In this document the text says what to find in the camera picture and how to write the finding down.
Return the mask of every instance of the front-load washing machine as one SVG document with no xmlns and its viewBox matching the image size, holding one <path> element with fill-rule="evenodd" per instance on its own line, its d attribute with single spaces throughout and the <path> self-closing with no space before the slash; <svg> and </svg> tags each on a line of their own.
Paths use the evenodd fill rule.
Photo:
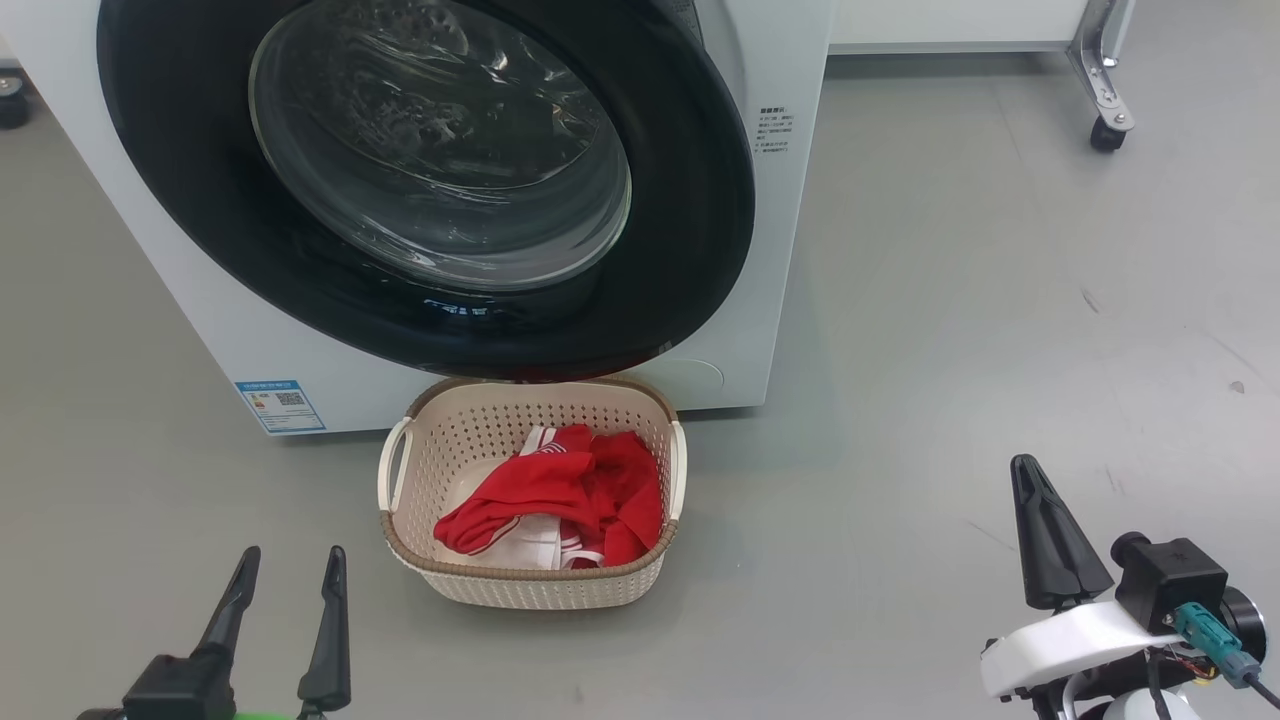
<svg viewBox="0 0 1280 720">
<path fill-rule="evenodd" d="M 0 27 L 248 410 L 319 433 L 440 375 L 762 404 L 833 3 L 5 0 Z"/>
</svg>

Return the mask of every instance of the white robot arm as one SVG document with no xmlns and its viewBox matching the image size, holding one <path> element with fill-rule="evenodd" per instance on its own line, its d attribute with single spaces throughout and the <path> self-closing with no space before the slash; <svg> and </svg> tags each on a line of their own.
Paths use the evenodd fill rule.
<svg viewBox="0 0 1280 720">
<path fill-rule="evenodd" d="M 1053 616 L 987 642 L 991 697 L 1030 701 L 1041 720 L 1198 720 L 1180 687 L 1224 675 L 1280 708 L 1258 679 L 1262 615 L 1226 570 L 1187 538 L 1128 533 L 1111 548 L 1124 569 L 1116 600 L 1094 602 L 1115 580 L 1066 503 L 1030 455 L 1011 474 L 1027 603 Z"/>
</svg>

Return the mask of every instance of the red cloth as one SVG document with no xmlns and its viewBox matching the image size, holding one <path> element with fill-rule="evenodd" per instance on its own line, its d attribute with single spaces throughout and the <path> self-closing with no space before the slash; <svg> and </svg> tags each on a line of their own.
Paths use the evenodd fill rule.
<svg viewBox="0 0 1280 720">
<path fill-rule="evenodd" d="M 470 555 L 489 547 L 513 519 L 544 512 L 572 523 L 584 547 L 604 555 L 605 566 L 639 560 L 658 544 L 658 464 L 634 432 L 593 439 L 590 428 L 572 425 L 557 430 L 553 442 L 564 452 L 544 447 L 499 465 L 466 502 L 440 518 L 435 539 Z"/>
</svg>

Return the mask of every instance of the laundry basket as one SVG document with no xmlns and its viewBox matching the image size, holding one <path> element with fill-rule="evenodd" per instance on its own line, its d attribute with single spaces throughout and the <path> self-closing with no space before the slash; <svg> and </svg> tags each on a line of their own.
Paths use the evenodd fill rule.
<svg viewBox="0 0 1280 720">
<path fill-rule="evenodd" d="M 435 539 L 436 520 L 515 455 L 535 425 L 579 423 L 598 434 L 635 430 L 658 461 L 666 523 L 653 550 L 616 568 L 508 570 L 467 565 L 466 556 Z M 378 506 L 396 557 L 449 600 L 525 610 L 612 607 L 634 602 L 658 578 L 680 524 L 685 471 L 685 430 L 676 411 L 643 383 L 445 380 L 422 393 L 388 436 L 378 468 Z"/>
</svg>

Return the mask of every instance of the teal connector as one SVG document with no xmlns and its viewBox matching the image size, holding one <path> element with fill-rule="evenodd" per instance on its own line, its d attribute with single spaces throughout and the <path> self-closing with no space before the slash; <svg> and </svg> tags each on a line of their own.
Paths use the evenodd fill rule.
<svg viewBox="0 0 1280 720">
<path fill-rule="evenodd" d="M 1247 675 L 1262 673 L 1257 659 L 1244 652 L 1240 638 L 1198 602 L 1188 602 L 1174 612 L 1174 629 L 1192 647 L 1207 655 L 1235 689 L 1248 687 Z"/>
</svg>

